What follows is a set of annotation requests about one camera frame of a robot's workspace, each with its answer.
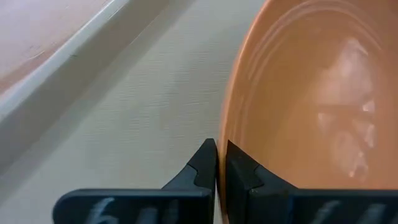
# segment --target black plastic holder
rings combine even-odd
[[[61,197],[55,224],[213,223],[217,148],[207,139],[162,189],[83,189]]]
[[[53,209],[55,224],[210,224],[218,170],[216,143],[207,139],[162,189],[85,189]],[[233,143],[226,155],[230,224],[398,224],[398,190],[298,189]]]
[[[230,224],[398,223],[398,190],[298,189],[231,142],[226,206]]]

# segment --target beige countertop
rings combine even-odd
[[[108,2],[0,1],[0,93],[46,61]]]

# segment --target orange bowl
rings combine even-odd
[[[299,188],[398,189],[395,1],[274,0],[227,87],[218,141]]]

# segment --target black clip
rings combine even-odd
[[[226,206],[230,224],[398,223],[398,190],[298,189],[231,142]]]
[[[217,148],[207,139],[162,189],[85,189],[65,194],[55,224],[213,223]]]

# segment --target white surface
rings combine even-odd
[[[2,176],[0,223],[51,223],[55,201],[77,188],[163,186],[217,137],[224,86],[262,3],[172,2]]]

